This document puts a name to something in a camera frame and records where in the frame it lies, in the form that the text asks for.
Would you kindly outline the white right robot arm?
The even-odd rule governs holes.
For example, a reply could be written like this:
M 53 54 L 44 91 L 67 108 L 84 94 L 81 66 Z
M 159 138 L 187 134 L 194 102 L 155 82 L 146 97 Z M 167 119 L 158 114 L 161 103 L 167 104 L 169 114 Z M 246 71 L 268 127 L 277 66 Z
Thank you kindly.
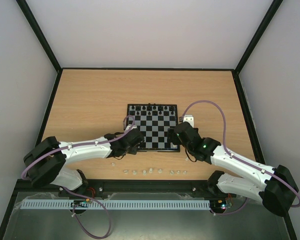
M 208 183 L 208 191 L 212 195 L 240 195 L 261 203 L 279 217 L 285 217 L 292 208 L 299 189 L 287 167 L 264 165 L 236 154 L 213 138 L 201 137 L 198 129 L 188 122 L 170 128 L 167 139 L 174 145 L 182 145 L 196 161 L 222 167 L 236 174 L 231 176 L 215 171 Z

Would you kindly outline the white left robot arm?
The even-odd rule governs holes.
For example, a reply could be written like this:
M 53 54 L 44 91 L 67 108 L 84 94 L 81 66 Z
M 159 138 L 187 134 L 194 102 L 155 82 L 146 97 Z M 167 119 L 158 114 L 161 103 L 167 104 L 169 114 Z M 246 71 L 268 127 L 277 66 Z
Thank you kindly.
M 29 180 L 35 188 L 52 184 L 73 191 L 84 184 L 85 177 L 81 170 L 71 170 L 67 165 L 90 159 L 135 155 L 143 142 L 143 134 L 130 125 L 125 132 L 107 133 L 86 141 L 58 141 L 50 136 L 23 158 L 25 170 L 21 178 Z

